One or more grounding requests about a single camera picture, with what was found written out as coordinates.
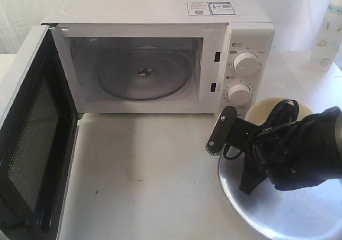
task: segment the white table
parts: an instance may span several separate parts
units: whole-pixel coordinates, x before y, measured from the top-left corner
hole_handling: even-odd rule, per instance
[[[258,99],[296,98],[314,112],[342,107],[341,71],[334,65],[329,73],[314,72],[309,55],[271,54]],[[220,188],[218,157],[204,149],[214,121],[212,115],[86,114],[60,239],[265,239]]]

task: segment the mesh screen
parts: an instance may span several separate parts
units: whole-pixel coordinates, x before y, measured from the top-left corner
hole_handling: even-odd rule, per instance
[[[40,82],[9,166],[9,178],[33,212],[58,123],[58,112],[46,78]]]

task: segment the power knob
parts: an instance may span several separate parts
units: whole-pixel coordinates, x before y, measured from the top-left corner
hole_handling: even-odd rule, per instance
[[[244,105],[251,100],[251,92],[249,87],[244,84],[237,84],[228,90],[229,102],[232,105]]]
[[[251,52],[239,54],[233,65],[236,73],[242,77],[252,76],[259,70],[258,57]]]

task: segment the control panel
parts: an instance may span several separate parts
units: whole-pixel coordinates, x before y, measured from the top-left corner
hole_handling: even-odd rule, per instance
[[[217,114],[234,106],[244,117],[261,82],[274,37],[271,23],[236,23],[227,26],[220,61]]]

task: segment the white bottle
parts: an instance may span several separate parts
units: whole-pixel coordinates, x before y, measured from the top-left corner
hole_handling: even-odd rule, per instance
[[[310,61],[314,69],[328,71],[342,43],[342,0],[331,0],[314,44]]]

